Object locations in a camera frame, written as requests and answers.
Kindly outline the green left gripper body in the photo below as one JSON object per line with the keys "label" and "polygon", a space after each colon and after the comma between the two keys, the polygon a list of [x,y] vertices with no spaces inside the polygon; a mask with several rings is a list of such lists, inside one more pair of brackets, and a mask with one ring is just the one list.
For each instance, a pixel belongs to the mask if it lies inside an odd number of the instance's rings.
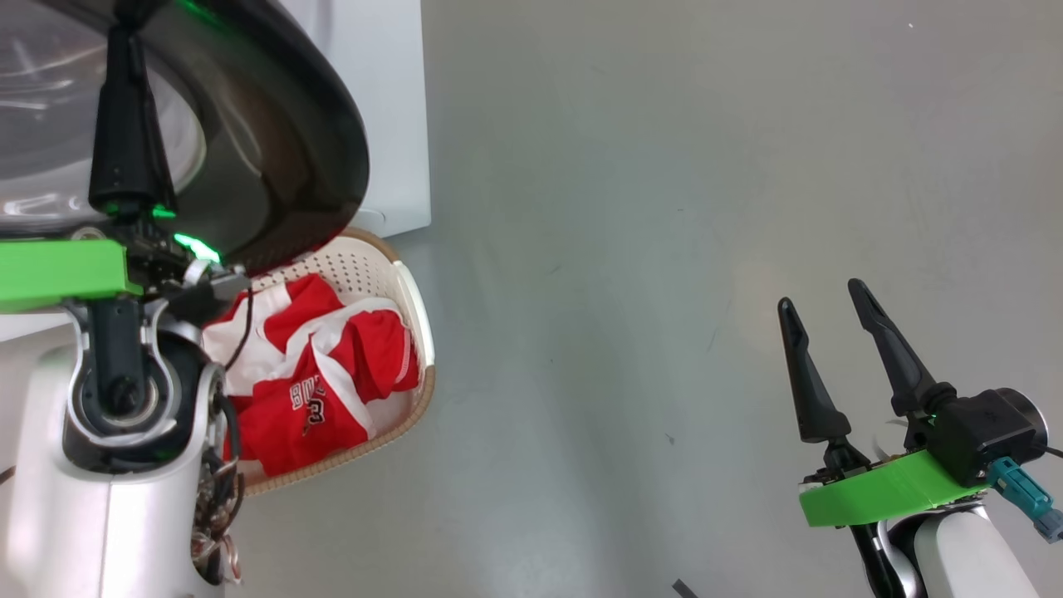
{"label": "green left gripper body", "polygon": [[130,280],[125,247],[107,239],[90,241],[3,241],[3,314],[49,309],[66,298],[144,295]]}

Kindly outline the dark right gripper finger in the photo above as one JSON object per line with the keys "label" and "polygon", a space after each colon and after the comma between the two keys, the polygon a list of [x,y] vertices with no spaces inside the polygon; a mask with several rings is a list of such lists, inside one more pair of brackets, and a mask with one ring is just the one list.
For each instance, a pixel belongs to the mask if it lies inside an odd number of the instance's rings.
{"label": "dark right gripper finger", "polygon": [[777,304],[777,315],[802,442],[826,444],[824,466],[807,481],[839,481],[870,469],[870,460],[848,442],[850,421],[836,408],[809,352],[809,336],[791,298]]}
{"label": "dark right gripper finger", "polygon": [[899,328],[867,285],[853,277],[847,283],[855,313],[861,326],[874,338],[884,365],[894,414],[907,424],[904,447],[923,449],[933,435],[933,418],[938,409],[958,397],[956,389],[947,382],[938,382],[907,342]]}

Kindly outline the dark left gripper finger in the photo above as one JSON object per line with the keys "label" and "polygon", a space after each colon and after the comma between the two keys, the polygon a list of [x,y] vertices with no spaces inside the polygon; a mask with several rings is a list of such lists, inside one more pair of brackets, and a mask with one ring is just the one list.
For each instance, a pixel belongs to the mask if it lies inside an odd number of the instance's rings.
{"label": "dark left gripper finger", "polygon": [[174,218],[174,181],[144,45],[135,27],[107,34],[106,73],[96,106],[90,205],[109,218]]}

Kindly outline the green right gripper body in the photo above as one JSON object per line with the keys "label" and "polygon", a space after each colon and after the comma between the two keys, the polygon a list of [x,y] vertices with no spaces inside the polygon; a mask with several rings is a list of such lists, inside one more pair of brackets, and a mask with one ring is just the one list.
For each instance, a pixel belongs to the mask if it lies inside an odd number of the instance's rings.
{"label": "green right gripper body", "polygon": [[892,459],[851,478],[800,492],[809,527],[854,527],[934,510],[988,491],[986,483],[962,486],[929,452]]}

